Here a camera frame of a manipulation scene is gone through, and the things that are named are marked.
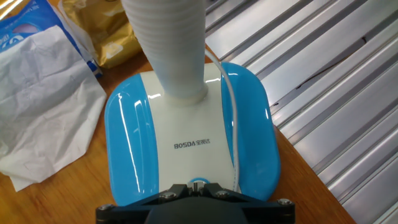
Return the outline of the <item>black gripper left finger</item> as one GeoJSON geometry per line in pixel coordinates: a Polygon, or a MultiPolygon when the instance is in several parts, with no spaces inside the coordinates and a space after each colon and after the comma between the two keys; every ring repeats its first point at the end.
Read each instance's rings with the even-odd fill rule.
{"type": "Polygon", "coordinates": [[[145,223],[153,209],[160,205],[189,197],[191,193],[192,187],[186,184],[173,184],[168,190],[129,205],[101,205],[95,210],[95,221],[96,224],[145,223]]]}

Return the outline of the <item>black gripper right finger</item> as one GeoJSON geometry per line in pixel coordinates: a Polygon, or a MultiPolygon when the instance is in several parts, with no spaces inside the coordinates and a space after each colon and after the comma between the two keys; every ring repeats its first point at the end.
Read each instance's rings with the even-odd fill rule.
{"type": "Polygon", "coordinates": [[[241,212],[248,223],[295,223],[295,203],[286,198],[265,202],[222,188],[217,183],[204,184],[198,188],[198,192],[201,197],[215,199],[216,202],[226,202],[227,205],[237,208],[237,212],[231,208],[227,211],[232,215],[241,212]]]}

